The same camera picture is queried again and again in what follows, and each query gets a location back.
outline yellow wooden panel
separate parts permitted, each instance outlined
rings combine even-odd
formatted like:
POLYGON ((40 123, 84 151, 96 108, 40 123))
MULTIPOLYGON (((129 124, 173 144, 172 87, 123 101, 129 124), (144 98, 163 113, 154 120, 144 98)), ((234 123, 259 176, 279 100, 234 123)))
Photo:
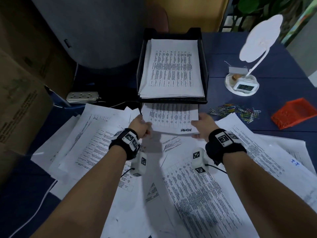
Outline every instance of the yellow wooden panel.
POLYGON ((170 32, 184 33, 191 27, 216 32, 228 0, 146 0, 165 8, 170 32))

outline person's left hand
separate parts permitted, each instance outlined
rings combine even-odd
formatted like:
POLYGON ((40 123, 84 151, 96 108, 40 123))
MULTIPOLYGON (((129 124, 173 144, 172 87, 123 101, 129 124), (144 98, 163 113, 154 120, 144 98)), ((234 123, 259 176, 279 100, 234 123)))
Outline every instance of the person's left hand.
POLYGON ((133 129, 137 134, 138 138, 142 139, 150 134, 151 122, 145 122, 141 114, 139 114, 129 125, 130 129, 133 129))

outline electrical outlet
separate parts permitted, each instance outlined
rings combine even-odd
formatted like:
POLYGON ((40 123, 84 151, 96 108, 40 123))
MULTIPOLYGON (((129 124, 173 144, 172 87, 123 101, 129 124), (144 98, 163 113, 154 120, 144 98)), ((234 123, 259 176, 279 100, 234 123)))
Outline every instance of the electrical outlet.
POLYGON ((99 98, 98 92, 70 92, 66 101, 69 103, 93 103, 99 98))

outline hand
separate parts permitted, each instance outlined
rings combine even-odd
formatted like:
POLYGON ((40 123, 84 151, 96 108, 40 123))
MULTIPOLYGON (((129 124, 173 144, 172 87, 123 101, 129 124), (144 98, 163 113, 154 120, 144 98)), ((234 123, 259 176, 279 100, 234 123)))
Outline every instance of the hand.
POLYGON ((150 135, 149 128, 151 127, 151 125, 151 122, 145 123, 142 115, 139 114, 135 119, 132 120, 132 122, 129 125, 129 128, 133 129, 138 134, 139 139, 142 139, 147 135, 150 135))
POLYGON ((192 137, 195 139, 204 139, 208 142, 210 133, 219 127, 216 125, 212 117, 206 113, 199 113, 198 117, 199 120, 192 120, 191 124, 198 130, 199 134, 192 135, 192 137))

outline person's right arm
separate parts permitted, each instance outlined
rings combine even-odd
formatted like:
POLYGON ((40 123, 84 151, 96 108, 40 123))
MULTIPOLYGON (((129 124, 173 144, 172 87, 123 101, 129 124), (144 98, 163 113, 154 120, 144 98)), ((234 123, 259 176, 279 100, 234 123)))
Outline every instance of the person's right arm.
MULTIPOLYGON (((207 114, 192 125, 204 138, 219 128, 207 114)), ((316 237, 317 213, 299 196, 256 164, 245 152, 224 154, 224 166, 256 231, 264 237, 316 237)))

